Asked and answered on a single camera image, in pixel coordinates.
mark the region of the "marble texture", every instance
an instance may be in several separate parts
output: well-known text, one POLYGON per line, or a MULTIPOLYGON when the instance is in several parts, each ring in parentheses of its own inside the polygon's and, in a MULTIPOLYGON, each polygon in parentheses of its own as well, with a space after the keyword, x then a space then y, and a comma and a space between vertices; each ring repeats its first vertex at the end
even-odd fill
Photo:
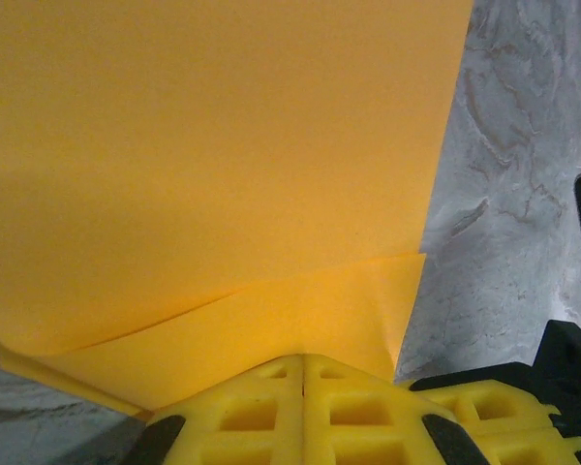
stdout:
MULTIPOLYGON (((581 0, 477 0, 399 379, 531 362, 547 319, 581 325, 580 171, 581 0)), ((141 428, 0 372, 0 465, 116 464, 141 428)))

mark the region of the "gray countertop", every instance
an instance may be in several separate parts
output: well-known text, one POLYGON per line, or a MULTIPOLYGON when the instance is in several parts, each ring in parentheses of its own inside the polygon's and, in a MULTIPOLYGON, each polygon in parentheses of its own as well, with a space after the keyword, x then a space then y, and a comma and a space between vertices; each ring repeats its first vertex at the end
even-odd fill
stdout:
MULTIPOLYGON (((581 0, 476 0, 399 379, 531 362, 548 319, 581 325, 579 172, 581 0)), ((0 465, 115 464, 141 428, 0 372, 0 465)))

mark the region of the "gray marble surface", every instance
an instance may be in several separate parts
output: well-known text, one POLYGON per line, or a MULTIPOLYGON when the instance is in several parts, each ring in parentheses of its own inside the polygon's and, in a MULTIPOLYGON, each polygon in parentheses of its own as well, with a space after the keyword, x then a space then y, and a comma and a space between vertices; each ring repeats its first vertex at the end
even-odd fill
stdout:
MULTIPOLYGON (((399 379, 530 362, 548 319, 581 325, 580 171, 581 0, 477 0, 399 379)), ((0 465, 115 464, 140 430, 0 372, 0 465)))

